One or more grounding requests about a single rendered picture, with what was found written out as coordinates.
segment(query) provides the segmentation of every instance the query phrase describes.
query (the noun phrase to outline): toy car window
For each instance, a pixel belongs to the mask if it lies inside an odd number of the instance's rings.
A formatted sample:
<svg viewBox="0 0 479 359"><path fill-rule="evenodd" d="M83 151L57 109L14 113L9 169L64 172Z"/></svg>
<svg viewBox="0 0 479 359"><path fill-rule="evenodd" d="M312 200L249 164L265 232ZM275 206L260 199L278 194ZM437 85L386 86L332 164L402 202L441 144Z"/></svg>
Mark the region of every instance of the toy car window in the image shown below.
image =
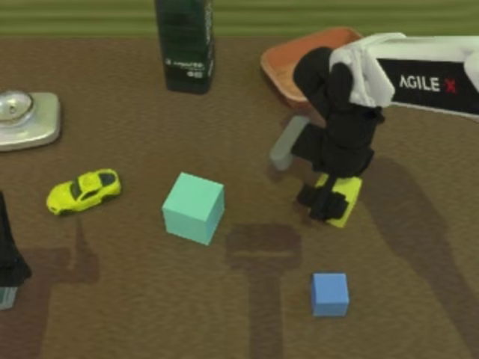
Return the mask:
<svg viewBox="0 0 479 359"><path fill-rule="evenodd" d="M89 197L91 197L91 196L94 196L94 195L97 194L97 193L98 193L97 190L96 190L96 191L87 192L87 193L83 194L83 198L82 198L82 199L83 199L83 200L86 200L87 198L89 198Z"/></svg>
<svg viewBox="0 0 479 359"><path fill-rule="evenodd" d="M70 193L72 194L74 200L76 200L82 194L82 190L80 189L80 184L78 183L77 179L72 182L70 186Z"/></svg>
<svg viewBox="0 0 479 359"><path fill-rule="evenodd" d="M98 177L100 178L102 185L111 185L112 183L115 183L114 174L99 174Z"/></svg>

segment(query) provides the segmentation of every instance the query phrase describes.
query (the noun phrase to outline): kitchen scale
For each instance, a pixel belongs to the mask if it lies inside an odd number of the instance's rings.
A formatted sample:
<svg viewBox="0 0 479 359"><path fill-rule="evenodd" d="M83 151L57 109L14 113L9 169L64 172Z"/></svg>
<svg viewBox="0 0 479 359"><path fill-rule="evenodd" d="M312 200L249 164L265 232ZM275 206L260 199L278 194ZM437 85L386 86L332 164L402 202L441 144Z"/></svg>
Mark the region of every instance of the kitchen scale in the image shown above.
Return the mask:
<svg viewBox="0 0 479 359"><path fill-rule="evenodd" d="M53 93L0 92L0 152L43 146L60 135L60 100Z"/></svg>

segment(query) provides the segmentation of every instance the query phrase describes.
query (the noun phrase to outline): teal cube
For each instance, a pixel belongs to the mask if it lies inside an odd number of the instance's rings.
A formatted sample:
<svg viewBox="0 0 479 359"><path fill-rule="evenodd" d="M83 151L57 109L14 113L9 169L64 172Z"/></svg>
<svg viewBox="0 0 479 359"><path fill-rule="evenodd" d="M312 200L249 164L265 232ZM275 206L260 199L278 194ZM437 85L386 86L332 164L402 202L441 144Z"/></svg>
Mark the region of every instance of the teal cube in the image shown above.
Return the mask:
<svg viewBox="0 0 479 359"><path fill-rule="evenodd" d="M225 187L181 173L162 212L168 233L208 245L225 213Z"/></svg>

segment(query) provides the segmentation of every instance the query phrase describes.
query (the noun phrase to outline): logo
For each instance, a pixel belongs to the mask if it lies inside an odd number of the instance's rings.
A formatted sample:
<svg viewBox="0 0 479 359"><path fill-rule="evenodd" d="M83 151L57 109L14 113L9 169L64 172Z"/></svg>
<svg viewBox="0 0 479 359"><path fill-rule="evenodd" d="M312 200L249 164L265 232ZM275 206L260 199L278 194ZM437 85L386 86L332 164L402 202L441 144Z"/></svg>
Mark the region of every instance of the logo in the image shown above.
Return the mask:
<svg viewBox="0 0 479 359"><path fill-rule="evenodd" d="M444 79L441 82L439 77L401 75L399 87L429 92L441 92L444 88L446 93L457 93L456 80Z"/></svg>

